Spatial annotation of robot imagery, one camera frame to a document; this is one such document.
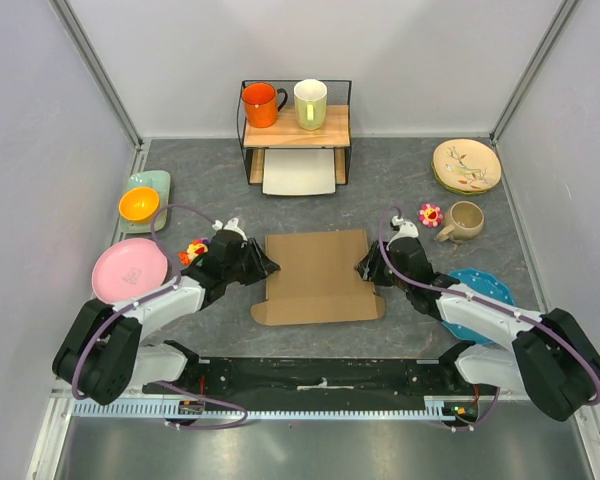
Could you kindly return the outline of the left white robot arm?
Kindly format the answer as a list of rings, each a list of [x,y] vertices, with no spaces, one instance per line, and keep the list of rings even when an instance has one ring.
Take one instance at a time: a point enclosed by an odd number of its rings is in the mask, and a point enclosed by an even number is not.
[[[251,285],[281,270],[253,238],[217,232],[208,251],[165,285],[118,304],[86,302],[61,344],[53,373],[71,385],[75,399],[108,405],[132,387],[166,382],[188,393],[199,382],[194,354],[169,341],[142,346],[167,324],[201,311],[221,298],[229,284]]]

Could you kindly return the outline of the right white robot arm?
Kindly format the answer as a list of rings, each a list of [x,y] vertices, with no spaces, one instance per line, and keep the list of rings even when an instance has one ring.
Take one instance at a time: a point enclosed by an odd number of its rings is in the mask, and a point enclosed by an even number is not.
[[[600,354],[571,313],[519,309],[489,298],[435,271],[416,238],[374,242],[356,270],[376,286],[402,290],[416,311],[493,343],[471,345],[443,363],[437,377],[445,391],[461,393],[471,384],[522,391],[558,421],[600,403]]]

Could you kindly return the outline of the brown cardboard box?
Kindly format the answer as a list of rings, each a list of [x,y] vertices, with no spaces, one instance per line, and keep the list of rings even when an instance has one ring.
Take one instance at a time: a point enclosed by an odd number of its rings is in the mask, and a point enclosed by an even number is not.
[[[363,229],[267,236],[265,253],[280,270],[267,278],[252,318],[268,327],[382,318],[385,300],[356,270],[368,250]]]

